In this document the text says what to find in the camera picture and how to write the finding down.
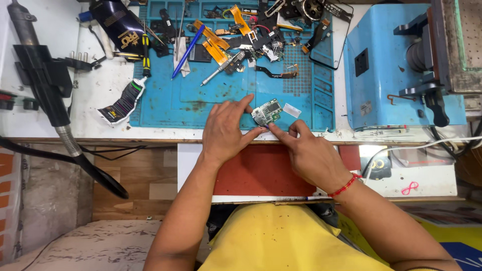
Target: person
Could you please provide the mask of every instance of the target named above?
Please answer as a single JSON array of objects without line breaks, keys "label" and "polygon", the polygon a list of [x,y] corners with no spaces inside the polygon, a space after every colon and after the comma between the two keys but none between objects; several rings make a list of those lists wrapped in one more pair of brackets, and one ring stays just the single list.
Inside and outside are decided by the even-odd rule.
[{"label": "person", "polygon": [[[253,97],[213,106],[202,152],[154,238],[144,271],[193,270],[219,168],[268,131],[240,131],[242,114],[253,111]],[[270,123],[269,131],[288,147],[293,170],[308,183],[331,194],[353,178],[332,144],[315,137],[302,120],[288,132]],[[211,253],[199,270],[461,270],[423,227],[362,182],[352,182],[334,201],[389,267],[339,240],[340,230],[306,205],[258,203],[236,208],[211,241]]]}]

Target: blue mat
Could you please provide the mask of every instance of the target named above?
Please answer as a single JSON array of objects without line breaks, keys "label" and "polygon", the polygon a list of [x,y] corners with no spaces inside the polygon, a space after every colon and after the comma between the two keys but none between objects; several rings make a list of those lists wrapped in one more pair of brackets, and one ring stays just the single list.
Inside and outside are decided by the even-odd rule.
[{"label": "blue mat", "polygon": [[[168,9],[170,19],[174,21],[177,8],[178,23],[180,23],[182,2],[180,1],[149,1],[147,8],[141,7],[139,17],[145,18],[150,24],[152,19],[160,20],[159,10]],[[212,10],[216,5],[220,8],[230,8],[237,4],[240,8],[256,8],[257,1],[210,1],[201,0],[187,4],[186,10],[190,16],[184,18],[183,25],[192,23],[199,18],[213,31],[219,28],[227,29],[228,24],[234,24],[233,19],[206,19],[202,16],[203,10]],[[331,14],[325,13],[331,20]],[[300,36],[301,42],[305,43],[313,35],[312,30],[298,34],[295,31],[283,29],[287,42],[291,37]],[[187,36],[194,36],[184,28]],[[205,40],[202,36],[198,40],[201,44]],[[332,41],[326,38],[314,49],[314,52],[332,59]],[[189,62],[191,73],[182,77],[179,73],[171,81],[173,67],[172,55],[158,58],[153,50],[150,51],[152,77],[146,82],[146,90],[137,103],[137,107],[130,116],[130,125],[137,127],[159,128],[204,128],[209,111],[215,103],[225,100],[240,100],[250,93],[255,94],[251,106],[256,108],[273,98],[277,98],[281,107],[288,103],[301,110],[299,119],[304,120],[312,131],[324,132],[326,129],[335,130],[335,106],[333,95],[333,71],[329,68],[313,64],[301,51],[300,47],[286,45],[282,61],[270,63],[266,57],[258,59],[257,65],[268,68],[272,73],[293,71],[287,67],[298,64],[299,75],[291,79],[273,79],[263,72],[256,72],[249,68],[247,60],[243,61],[246,66],[244,72],[234,72],[228,75],[220,72],[206,86],[200,86],[202,80],[213,73],[218,64],[213,60],[211,63]],[[134,77],[142,77],[142,63],[135,64]],[[286,112],[280,114],[281,119],[276,124],[287,130],[296,118]],[[240,128],[248,130],[256,127],[250,114],[241,118]]]}]

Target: yellow-handled screwdriver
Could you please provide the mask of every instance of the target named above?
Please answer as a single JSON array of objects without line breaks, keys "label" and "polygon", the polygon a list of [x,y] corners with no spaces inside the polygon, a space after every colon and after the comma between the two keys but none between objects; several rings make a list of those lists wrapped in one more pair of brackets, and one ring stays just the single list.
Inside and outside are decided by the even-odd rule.
[{"label": "yellow-handled screwdriver", "polygon": [[144,47],[144,58],[142,59],[142,76],[150,77],[150,60],[149,60],[149,37],[146,34],[146,20],[144,20],[144,34],[142,34],[142,45]]}]

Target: green circuit board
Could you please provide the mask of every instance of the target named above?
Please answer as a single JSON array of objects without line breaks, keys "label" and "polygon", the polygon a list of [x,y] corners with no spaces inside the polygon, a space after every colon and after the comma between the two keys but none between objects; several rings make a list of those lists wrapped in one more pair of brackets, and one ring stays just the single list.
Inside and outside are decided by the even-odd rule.
[{"label": "green circuit board", "polygon": [[281,108],[278,100],[272,99],[262,106],[253,109],[251,116],[259,126],[266,126],[270,122],[279,120],[281,118],[280,112],[282,111],[283,109]]}]

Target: phone battery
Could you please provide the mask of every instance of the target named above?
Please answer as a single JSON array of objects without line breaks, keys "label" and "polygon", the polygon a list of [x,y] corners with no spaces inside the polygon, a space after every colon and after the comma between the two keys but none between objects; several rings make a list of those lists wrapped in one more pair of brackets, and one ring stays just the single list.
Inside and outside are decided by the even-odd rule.
[{"label": "phone battery", "polygon": [[195,44],[194,48],[189,53],[187,58],[190,62],[207,62],[210,63],[213,57],[209,54],[208,50],[202,44]]}]

